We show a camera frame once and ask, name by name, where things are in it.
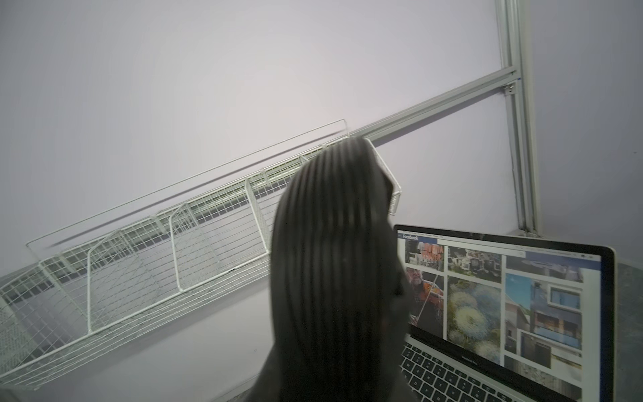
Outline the black wireless mouse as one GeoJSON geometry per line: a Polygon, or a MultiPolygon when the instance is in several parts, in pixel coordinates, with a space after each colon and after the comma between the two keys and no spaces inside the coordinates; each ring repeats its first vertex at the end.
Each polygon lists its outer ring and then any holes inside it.
{"type": "Polygon", "coordinates": [[[352,138],[306,163],[281,196],[271,240],[271,372],[278,401],[392,401],[410,284],[388,221],[393,185],[352,138]]]}

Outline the silver laptop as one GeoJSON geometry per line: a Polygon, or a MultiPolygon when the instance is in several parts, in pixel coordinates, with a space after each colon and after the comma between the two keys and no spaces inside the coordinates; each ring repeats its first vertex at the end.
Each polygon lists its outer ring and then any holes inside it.
{"type": "Polygon", "coordinates": [[[398,224],[417,401],[612,401],[616,253],[398,224]]]}

